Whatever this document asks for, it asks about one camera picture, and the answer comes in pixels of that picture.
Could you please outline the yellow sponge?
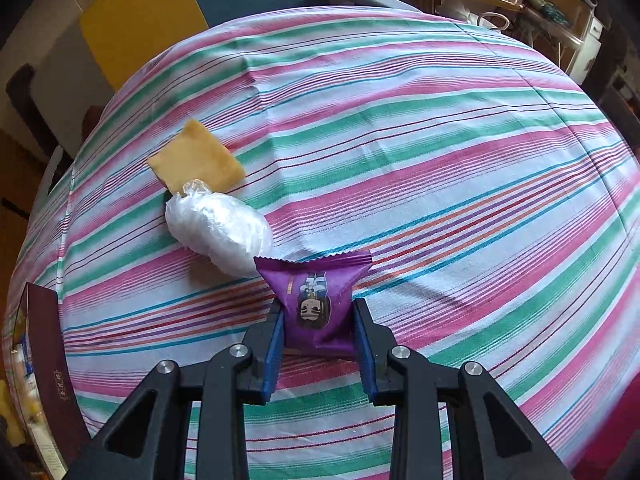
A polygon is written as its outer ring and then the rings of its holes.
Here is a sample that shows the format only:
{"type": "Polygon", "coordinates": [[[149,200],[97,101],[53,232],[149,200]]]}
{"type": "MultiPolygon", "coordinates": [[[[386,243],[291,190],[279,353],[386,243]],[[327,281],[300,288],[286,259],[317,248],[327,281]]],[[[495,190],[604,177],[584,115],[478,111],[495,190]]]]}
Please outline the yellow sponge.
{"type": "Polygon", "coordinates": [[[171,194],[193,180],[204,182],[213,192],[225,193],[245,177],[240,162],[213,133],[195,119],[156,154],[148,165],[171,194]]]}

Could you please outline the striped bed sheet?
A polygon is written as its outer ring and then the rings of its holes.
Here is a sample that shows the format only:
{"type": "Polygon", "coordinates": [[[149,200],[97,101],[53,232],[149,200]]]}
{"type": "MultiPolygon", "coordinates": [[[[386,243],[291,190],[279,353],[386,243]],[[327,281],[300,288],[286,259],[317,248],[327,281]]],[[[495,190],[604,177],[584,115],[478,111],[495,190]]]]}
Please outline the striped bed sheet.
{"type": "Polygon", "coordinates": [[[267,312],[168,232],[149,158],[189,119],[241,163],[276,257],[367,249],[355,292],[431,361],[480,362],[568,466],[639,370],[639,164],[548,58],[438,16],[326,6],[183,40],[105,107],[32,210],[6,300],[55,290],[98,430],[161,359],[207,360],[267,312]]]}

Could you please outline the white cabinet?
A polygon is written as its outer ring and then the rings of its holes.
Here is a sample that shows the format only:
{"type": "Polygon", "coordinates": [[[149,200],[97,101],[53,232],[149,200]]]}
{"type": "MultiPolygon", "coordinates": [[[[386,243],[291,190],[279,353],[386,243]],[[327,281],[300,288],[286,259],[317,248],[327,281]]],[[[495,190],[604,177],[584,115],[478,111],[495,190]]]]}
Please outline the white cabinet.
{"type": "Polygon", "coordinates": [[[593,15],[589,21],[589,27],[586,32],[582,46],[575,52],[567,69],[567,75],[572,78],[578,86],[581,86],[600,51],[600,39],[603,32],[602,23],[593,15]]]}

